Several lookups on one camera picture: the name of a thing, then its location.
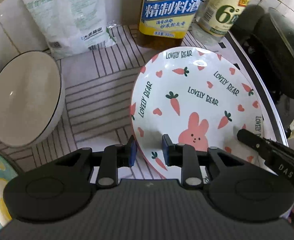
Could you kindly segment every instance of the pink bunny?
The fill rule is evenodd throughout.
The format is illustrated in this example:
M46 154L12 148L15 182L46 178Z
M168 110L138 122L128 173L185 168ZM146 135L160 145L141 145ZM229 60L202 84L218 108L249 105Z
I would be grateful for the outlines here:
M208 121L204 119L199 124L199 116L194 112L189 116L188 129L179 135L178 142L189 144L193 146L196 151L207 151L208 141L205 136L207 130Z

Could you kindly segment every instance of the bottle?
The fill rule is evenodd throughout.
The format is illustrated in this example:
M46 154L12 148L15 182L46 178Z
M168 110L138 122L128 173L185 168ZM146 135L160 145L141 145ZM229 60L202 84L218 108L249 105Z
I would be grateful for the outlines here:
M137 44L157 50L180 46L200 4L201 0L143 0Z
M196 13L191 25L194 38L205 45L214 45L237 21L250 0L208 0Z

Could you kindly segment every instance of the white plate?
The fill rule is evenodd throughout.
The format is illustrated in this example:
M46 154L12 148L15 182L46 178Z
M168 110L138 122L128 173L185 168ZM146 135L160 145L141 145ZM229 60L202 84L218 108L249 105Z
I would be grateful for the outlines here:
M221 55L177 47L155 55L137 77L130 114L139 148L165 178L180 168L167 167L161 137L206 151L216 146L255 163L258 154L241 145L239 129L263 136L263 117L255 92L242 73Z

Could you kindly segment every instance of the white bag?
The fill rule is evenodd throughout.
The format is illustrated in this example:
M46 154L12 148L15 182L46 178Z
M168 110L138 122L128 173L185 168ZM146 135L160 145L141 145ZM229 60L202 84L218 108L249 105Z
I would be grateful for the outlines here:
M116 44L107 29L105 0L23 0L60 59Z

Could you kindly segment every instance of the yellow label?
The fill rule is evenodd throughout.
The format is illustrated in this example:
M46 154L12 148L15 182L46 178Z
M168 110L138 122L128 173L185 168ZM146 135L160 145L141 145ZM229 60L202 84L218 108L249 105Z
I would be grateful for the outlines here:
M182 39L200 3L201 0L143 0L139 31Z
M198 21L206 32L223 37L237 21L250 0L209 0L204 16Z

